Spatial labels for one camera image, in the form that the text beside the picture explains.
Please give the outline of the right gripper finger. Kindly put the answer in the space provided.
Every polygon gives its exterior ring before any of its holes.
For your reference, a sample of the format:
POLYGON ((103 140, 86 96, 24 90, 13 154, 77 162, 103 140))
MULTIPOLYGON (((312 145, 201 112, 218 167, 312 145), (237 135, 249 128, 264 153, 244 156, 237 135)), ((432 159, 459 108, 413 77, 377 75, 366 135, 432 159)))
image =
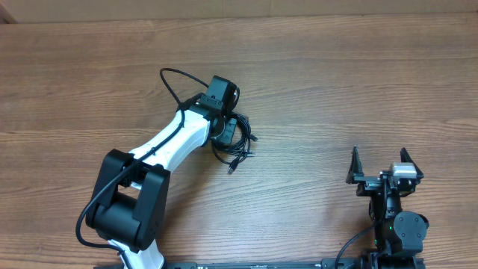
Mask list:
POLYGON ((410 154, 408 153, 408 151, 406 150, 405 147, 403 147, 401 150, 400 150, 400 160, 401 162, 408 162, 408 163, 413 163, 413 165, 415 166, 417 172, 418 172, 418 175, 417 175, 417 178, 414 179, 417 183, 420 183, 421 182, 421 179, 424 178, 424 174, 423 172, 419 169, 419 167, 416 165, 416 163, 412 160, 412 157, 410 156, 410 154))
POLYGON ((362 165, 359 159, 359 150, 357 146, 353 147, 352 150, 352 159, 350 163, 350 168, 347 173, 346 183, 347 184, 357 184, 358 177, 364 177, 364 172, 362 169, 362 165))

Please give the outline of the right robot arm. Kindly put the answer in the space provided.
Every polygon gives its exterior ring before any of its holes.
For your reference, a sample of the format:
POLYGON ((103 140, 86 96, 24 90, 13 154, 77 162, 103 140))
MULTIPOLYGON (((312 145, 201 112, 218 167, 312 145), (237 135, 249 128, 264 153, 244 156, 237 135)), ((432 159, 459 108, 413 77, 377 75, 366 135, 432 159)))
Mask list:
POLYGON ((372 224, 342 247, 335 258, 336 268, 348 246, 369 232, 374 233, 375 248, 364 251, 354 268, 425 267, 417 254, 423 251, 429 221, 422 214, 403 210, 401 205, 401 199, 413 194, 423 177, 406 148, 400 150, 400 161, 392 163, 388 170, 378 176, 366 176, 358 148, 353 147, 346 183, 357 186, 357 196, 370 199, 368 214, 372 224))

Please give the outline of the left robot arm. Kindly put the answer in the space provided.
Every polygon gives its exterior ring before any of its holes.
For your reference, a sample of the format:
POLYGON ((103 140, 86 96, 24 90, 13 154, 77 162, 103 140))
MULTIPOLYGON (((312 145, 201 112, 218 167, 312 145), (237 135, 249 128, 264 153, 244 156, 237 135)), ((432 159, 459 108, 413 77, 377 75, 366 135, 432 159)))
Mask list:
POLYGON ((78 218, 94 229, 102 244, 122 262, 120 268, 165 268, 156 243, 166 208, 171 173, 196 148, 213 139, 236 106, 240 90, 214 76, 205 93, 180 102, 172 121, 144 145, 103 159, 93 194, 78 218))

